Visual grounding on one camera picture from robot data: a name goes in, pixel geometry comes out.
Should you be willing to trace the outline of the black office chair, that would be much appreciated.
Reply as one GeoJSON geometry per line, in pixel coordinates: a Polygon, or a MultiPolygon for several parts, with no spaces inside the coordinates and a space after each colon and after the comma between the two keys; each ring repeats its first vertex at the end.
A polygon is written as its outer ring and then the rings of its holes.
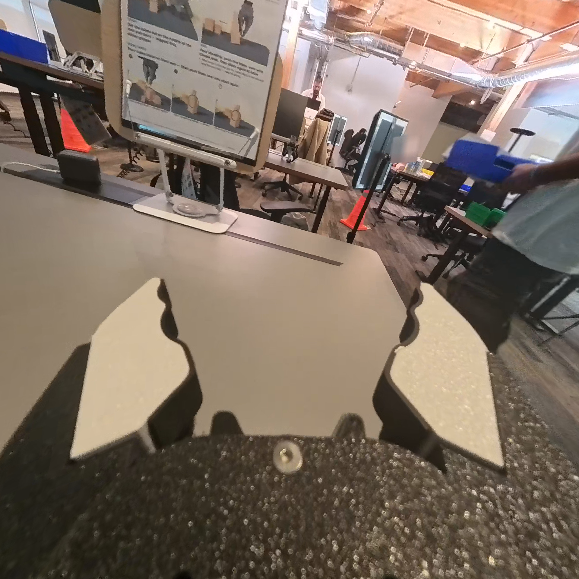
{"type": "Polygon", "coordinates": [[[416,192],[410,199],[410,206],[417,210],[415,215],[400,218],[396,224],[412,221],[419,229],[429,234],[435,233],[435,226],[445,214],[445,207],[459,196],[460,188],[467,181],[467,174],[450,168],[445,163],[438,164],[431,178],[417,185],[416,192]]]}
{"type": "Polygon", "coordinates": [[[348,142],[344,142],[343,149],[340,150],[340,156],[344,160],[344,166],[340,171],[348,176],[353,176],[361,158],[361,152],[366,141],[367,129],[362,128],[353,134],[348,142]]]}
{"type": "Polygon", "coordinates": [[[283,216],[290,213],[316,213],[314,209],[298,201],[266,200],[260,209],[270,216],[271,221],[281,223],[283,216]]]}

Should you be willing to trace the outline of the green plastic bins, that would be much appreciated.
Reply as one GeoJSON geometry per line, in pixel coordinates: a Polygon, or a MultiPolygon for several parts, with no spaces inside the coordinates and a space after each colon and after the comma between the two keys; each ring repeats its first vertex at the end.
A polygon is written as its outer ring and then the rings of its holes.
{"type": "Polygon", "coordinates": [[[468,205],[465,217],[485,229],[494,228],[504,217],[505,212],[499,208],[491,208],[484,204],[472,202],[468,205]]]}

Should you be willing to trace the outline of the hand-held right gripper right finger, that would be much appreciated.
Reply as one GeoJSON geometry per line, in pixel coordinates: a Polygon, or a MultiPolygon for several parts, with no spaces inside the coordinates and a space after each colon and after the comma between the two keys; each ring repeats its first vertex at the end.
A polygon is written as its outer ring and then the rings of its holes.
{"type": "Polygon", "coordinates": [[[379,438],[445,471],[444,449],[505,470],[488,349],[429,284],[416,289],[373,393],[379,438]]]}

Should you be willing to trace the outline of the black power adapter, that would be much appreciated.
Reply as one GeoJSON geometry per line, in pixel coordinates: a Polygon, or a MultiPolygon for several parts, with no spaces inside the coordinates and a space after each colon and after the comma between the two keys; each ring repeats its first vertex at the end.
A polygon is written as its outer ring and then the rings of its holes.
{"type": "Polygon", "coordinates": [[[100,185],[101,170],[98,158],[75,150],[62,150],[56,155],[62,180],[69,185],[100,185]]]}

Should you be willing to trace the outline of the dark wooden desk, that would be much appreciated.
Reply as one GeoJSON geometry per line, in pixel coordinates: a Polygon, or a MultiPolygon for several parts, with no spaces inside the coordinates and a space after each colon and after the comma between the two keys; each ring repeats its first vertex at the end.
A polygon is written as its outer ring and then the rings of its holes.
{"type": "Polygon", "coordinates": [[[347,191],[350,188],[343,174],[336,168],[317,164],[300,157],[289,163],[279,153],[272,150],[269,151],[266,157],[264,167],[283,173],[286,176],[299,178],[307,183],[320,185],[321,193],[315,203],[315,220],[310,228],[312,233],[318,232],[331,191],[333,189],[336,191],[347,191]]]}
{"type": "Polygon", "coordinates": [[[428,276],[423,279],[424,283],[434,285],[436,281],[445,273],[449,264],[458,255],[461,246],[469,235],[476,235],[478,237],[486,237],[487,239],[493,238],[493,233],[491,230],[485,229],[481,225],[468,219],[464,212],[461,210],[445,206],[445,213],[451,217],[452,220],[458,221],[458,235],[452,240],[452,242],[447,247],[446,251],[438,259],[438,263],[434,266],[433,270],[428,276]]]}
{"type": "Polygon", "coordinates": [[[54,96],[93,105],[106,119],[104,83],[98,79],[1,52],[1,83],[17,89],[37,154],[51,156],[64,149],[54,96]]]}

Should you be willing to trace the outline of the black framed glass panel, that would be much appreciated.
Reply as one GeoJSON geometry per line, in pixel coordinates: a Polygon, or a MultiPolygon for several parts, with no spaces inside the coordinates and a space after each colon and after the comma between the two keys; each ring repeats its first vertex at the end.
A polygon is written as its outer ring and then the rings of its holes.
{"type": "Polygon", "coordinates": [[[393,163],[401,160],[402,141],[408,127],[408,120],[384,109],[373,117],[366,141],[354,168],[352,187],[358,191],[369,190],[383,156],[389,160],[380,171],[380,179],[375,187],[378,192],[386,183],[393,163]]]}

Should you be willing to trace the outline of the black floor lamp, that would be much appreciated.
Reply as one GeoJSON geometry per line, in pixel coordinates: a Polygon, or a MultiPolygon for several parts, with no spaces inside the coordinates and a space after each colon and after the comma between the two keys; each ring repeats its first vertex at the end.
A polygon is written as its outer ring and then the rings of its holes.
{"type": "Polygon", "coordinates": [[[512,127],[510,132],[515,135],[515,140],[511,143],[511,146],[508,149],[508,153],[512,153],[513,150],[517,147],[518,142],[521,140],[522,137],[533,137],[536,135],[535,131],[532,131],[528,128],[523,127],[512,127]]]}

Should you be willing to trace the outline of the silver ventilation duct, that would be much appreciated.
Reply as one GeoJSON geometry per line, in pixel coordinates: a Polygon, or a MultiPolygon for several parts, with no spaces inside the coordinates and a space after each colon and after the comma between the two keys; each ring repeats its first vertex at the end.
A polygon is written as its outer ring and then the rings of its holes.
{"type": "Polygon", "coordinates": [[[413,43],[401,46],[376,33],[348,33],[340,30],[323,33],[301,26],[298,36],[315,43],[340,47],[363,57],[375,55],[403,69],[422,72],[473,89],[502,89],[519,83],[566,79],[578,75],[578,50],[540,61],[525,62],[515,68],[494,73],[420,45],[412,53],[410,48],[414,46],[413,43]]]}

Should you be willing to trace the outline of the black tripod stand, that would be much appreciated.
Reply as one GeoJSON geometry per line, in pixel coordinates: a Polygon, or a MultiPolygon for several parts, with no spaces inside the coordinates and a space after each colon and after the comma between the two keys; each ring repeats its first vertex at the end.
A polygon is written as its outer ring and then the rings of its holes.
{"type": "Polygon", "coordinates": [[[389,166],[391,162],[391,155],[389,153],[382,153],[379,156],[379,162],[376,163],[370,188],[368,192],[365,194],[364,204],[362,205],[355,224],[351,228],[351,231],[346,236],[346,243],[352,244],[356,238],[358,229],[363,224],[364,217],[366,215],[367,209],[369,204],[373,198],[373,194],[380,183],[380,179],[383,174],[388,172],[389,166]]]}

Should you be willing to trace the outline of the brown coat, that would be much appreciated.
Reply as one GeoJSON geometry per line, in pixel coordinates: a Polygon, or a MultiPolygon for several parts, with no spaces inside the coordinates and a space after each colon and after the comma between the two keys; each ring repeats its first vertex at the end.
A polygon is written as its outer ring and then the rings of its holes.
{"type": "Polygon", "coordinates": [[[326,166],[330,126],[331,121],[327,119],[315,118],[312,120],[298,143],[298,157],[326,166]]]}

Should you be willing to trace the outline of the clear acrylic sign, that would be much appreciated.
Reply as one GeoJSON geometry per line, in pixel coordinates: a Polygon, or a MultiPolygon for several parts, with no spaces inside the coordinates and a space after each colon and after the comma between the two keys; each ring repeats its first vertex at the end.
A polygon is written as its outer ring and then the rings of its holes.
{"type": "Polygon", "coordinates": [[[104,122],[98,116],[93,105],[71,97],[61,97],[62,110],[67,112],[70,120],[87,146],[100,146],[111,138],[104,122]]]}

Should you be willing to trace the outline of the white truss frame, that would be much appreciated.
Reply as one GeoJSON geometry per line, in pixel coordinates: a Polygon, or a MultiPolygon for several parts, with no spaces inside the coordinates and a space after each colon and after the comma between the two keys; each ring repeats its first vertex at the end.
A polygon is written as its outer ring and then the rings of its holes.
{"type": "Polygon", "coordinates": [[[102,61],[93,55],[79,51],[66,56],[62,63],[64,69],[83,74],[91,78],[102,81],[104,79],[104,69],[102,61]]]}

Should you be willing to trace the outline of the black monitor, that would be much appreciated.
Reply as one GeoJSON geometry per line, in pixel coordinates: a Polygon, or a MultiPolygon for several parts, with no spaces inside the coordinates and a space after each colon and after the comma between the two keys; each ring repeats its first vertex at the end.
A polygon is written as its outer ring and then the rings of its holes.
{"type": "Polygon", "coordinates": [[[281,89],[271,137],[277,141],[297,141],[302,131],[308,97],[281,89]]]}

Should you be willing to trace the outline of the silver tablet stand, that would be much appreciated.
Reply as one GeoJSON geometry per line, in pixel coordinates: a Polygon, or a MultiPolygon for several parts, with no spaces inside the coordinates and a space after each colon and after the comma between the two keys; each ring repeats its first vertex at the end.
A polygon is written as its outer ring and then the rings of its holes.
{"type": "Polygon", "coordinates": [[[173,141],[149,135],[142,131],[134,131],[133,134],[136,142],[154,147],[157,150],[162,167],[163,182],[163,193],[135,203],[133,209],[141,214],[202,230],[214,235],[226,233],[235,221],[237,221],[237,214],[223,207],[224,172],[225,170],[236,169],[236,162],[220,155],[182,146],[173,141]],[[173,153],[217,167],[220,171],[220,198],[218,204],[214,206],[173,193],[169,184],[165,153],[173,153]]]}

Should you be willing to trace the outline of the beige board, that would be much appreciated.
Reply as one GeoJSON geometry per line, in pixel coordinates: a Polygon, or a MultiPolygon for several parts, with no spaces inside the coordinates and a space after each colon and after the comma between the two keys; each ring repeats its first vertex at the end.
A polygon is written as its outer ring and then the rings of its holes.
{"type": "Polygon", "coordinates": [[[65,50],[102,58],[100,1],[48,1],[65,50]]]}

